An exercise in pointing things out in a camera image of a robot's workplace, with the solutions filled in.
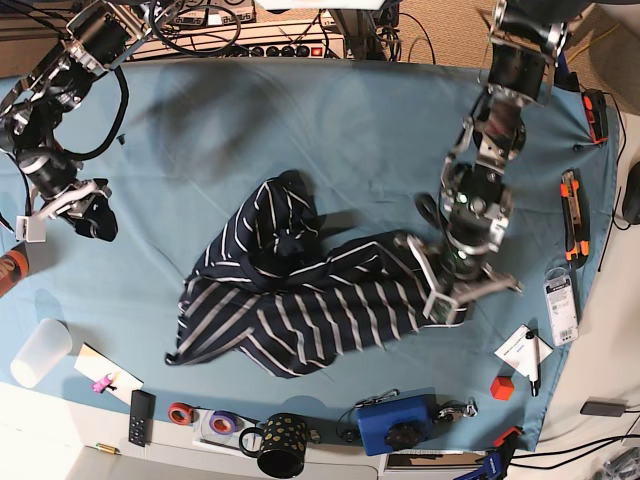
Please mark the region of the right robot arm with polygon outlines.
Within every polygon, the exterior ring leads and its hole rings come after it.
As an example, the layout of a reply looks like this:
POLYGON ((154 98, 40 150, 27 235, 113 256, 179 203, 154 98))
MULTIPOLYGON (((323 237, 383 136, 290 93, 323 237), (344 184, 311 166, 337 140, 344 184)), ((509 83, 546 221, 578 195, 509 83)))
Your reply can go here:
POLYGON ((145 1, 93 1, 66 26, 66 34, 1 102, 1 150, 18 169, 26 199, 14 232, 19 241, 46 239, 47 219, 61 218, 76 234, 111 242, 118 233, 105 178, 81 180, 83 164, 116 139, 129 102, 122 63, 151 33, 145 1), (88 152, 63 148, 54 131, 80 106, 93 85, 116 77, 120 101, 105 139, 88 152))

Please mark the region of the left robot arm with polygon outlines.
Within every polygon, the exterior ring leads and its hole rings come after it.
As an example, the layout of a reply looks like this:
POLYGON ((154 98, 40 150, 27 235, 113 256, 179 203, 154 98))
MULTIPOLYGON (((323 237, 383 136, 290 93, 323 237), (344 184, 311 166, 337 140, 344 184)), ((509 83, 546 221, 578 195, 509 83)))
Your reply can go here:
POLYGON ((423 314, 437 325, 461 320, 474 301, 502 290, 520 291, 518 280, 487 263, 499 251, 513 209, 503 176, 526 142, 522 110, 545 104, 554 85, 568 23, 578 1, 499 1, 489 28, 492 52, 482 90, 447 153, 437 195, 419 194, 421 216, 442 234, 435 246, 400 236, 418 261, 430 291, 423 314))

